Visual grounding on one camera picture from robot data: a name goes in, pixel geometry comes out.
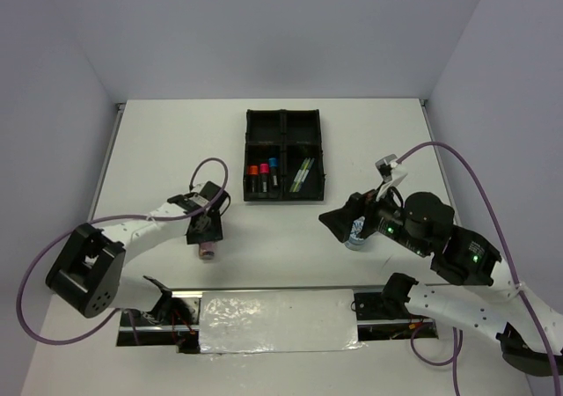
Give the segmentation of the pink bottle of pens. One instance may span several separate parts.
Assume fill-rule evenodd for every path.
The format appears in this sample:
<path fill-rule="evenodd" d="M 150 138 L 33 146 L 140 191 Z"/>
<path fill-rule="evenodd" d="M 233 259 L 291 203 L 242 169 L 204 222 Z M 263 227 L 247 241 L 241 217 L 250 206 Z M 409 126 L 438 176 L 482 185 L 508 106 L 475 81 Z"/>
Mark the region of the pink bottle of pens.
<path fill-rule="evenodd" d="M 213 260 L 216 255 L 215 242 L 203 242 L 199 244 L 198 255 L 201 260 Z"/>

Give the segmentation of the blue slim pen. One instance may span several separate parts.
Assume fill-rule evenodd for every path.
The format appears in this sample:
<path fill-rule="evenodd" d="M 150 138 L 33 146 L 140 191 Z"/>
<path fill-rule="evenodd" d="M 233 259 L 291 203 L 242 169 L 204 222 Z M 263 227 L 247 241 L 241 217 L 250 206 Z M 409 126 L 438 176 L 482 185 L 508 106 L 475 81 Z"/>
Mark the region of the blue slim pen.
<path fill-rule="evenodd" d="M 309 163 L 308 163 L 308 165 L 306 166 L 306 168 L 305 168 L 304 171 L 303 171 L 303 177 L 302 177 L 302 181 L 303 181 L 303 182 L 305 182 L 305 180 L 306 180 L 306 178 L 307 178 L 309 172 L 311 171 L 311 168 L 312 168 L 312 166 L 313 166 L 313 164 L 314 164 L 314 161 L 315 161 L 315 158 L 310 158 L 310 159 L 309 159 Z"/>

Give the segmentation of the orange tip black highlighter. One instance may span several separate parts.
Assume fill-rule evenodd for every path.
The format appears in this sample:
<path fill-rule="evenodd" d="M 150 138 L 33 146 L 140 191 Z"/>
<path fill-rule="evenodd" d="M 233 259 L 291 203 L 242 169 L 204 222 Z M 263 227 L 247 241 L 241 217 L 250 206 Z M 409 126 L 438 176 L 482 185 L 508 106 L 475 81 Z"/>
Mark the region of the orange tip black highlighter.
<path fill-rule="evenodd" d="M 250 175 L 248 177 L 248 192 L 252 194 L 258 193 L 260 190 L 260 178 L 258 175 Z"/>

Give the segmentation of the green slim pen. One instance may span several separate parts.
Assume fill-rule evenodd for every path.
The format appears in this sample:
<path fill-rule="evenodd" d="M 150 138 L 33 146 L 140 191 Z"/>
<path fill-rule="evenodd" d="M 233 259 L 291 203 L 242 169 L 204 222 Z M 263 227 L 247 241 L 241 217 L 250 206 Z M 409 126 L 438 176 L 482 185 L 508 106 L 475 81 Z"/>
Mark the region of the green slim pen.
<path fill-rule="evenodd" d="M 303 165 L 302 165 L 301 168 L 300 168 L 299 176 L 298 176 L 298 179 L 297 179 L 298 182 L 300 182 L 300 181 L 302 180 L 303 171 L 304 171 L 304 169 L 306 168 L 306 166 L 308 165 L 309 159 L 310 159 L 310 158 L 306 158 L 306 159 L 304 160 L 304 162 L 303 162 Z"/>

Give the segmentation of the orange highlighter cap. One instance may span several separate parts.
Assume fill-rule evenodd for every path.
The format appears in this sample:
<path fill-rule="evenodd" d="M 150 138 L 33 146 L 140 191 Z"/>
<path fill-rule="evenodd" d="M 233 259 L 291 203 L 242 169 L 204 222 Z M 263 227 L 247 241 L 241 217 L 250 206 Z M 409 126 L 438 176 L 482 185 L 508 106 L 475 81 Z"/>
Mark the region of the orange highlighter cap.
<path fill-rule="evenodd" d="M 247 175 L 249 177 L 257 177 L 260 175 L 259 167 L 257 165 L 249 165 L 247 168 Z"/>

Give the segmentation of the pink tip black highlighter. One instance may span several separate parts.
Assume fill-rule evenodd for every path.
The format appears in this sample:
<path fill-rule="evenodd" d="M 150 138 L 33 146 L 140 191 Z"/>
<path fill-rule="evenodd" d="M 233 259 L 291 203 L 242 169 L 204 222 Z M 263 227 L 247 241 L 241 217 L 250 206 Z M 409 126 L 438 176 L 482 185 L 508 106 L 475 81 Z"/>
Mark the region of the pink tip black highlighter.
<path fill-rule="evenodd" d="M 269 174 L 268 173 L 261 173 L 260 174 L 260 192 L 267 193 L 269 189 Z"/>

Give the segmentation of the blue tip black highlighter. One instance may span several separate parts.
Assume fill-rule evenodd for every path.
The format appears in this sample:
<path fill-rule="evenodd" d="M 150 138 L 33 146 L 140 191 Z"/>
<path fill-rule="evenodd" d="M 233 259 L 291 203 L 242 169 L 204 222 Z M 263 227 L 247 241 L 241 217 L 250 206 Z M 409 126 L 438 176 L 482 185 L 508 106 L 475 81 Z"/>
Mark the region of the blue tip black highlighter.
<path fill-rule="evenodd" d="M 271 166 L 269 168 L 269 174 L 270 174 L 272 188 L 278 188 L 279 187 L 278 169 L 274 166 Z"/>

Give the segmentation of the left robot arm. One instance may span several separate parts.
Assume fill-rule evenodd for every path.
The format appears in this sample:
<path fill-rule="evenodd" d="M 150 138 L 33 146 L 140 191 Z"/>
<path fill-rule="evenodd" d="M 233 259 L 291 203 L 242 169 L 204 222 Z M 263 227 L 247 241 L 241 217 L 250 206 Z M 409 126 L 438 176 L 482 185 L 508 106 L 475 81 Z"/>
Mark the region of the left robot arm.
<path fill-rule="evenodd" d="M 208 181 L 174 195 L 147 216 L 102 228 L 81 224 L 70 233 L 46 285 L 87 319 L 108 308 L 125 308 L 163 324 L 172 314 L 172 291 L 149 275 L 123 277 L 122 269 L 169 240 L 183 238 L 189 246 L 222 240 L 221 208 L 229 199 Z"/>

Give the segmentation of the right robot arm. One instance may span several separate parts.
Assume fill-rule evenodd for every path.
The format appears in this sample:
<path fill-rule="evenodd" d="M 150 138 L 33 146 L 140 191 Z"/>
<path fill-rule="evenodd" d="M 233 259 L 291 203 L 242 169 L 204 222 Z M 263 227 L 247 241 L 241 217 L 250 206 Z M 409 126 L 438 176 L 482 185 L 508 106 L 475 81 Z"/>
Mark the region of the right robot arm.
<path fill-rule="evenodd" d="M 482 336 L 499 348 L 505 362 L 535 377 L 562 373 L 562 316 L 515 283 L 508 262 L 482 235 L 454 223 L 454 210 L 434 194 L 411 194 L 398 205 L 374 192 L 352 194 L 339 209 L 319 215 L 320 223 L 344 243 L 362 220 L 362 239 L 374 233 L 430 259 L 430 268 L 450 285 L 479 297 L 468 303 L 446 297 L 404 273 L 384 285 L 381 303 L 393 318 L 421 315 Z"/>

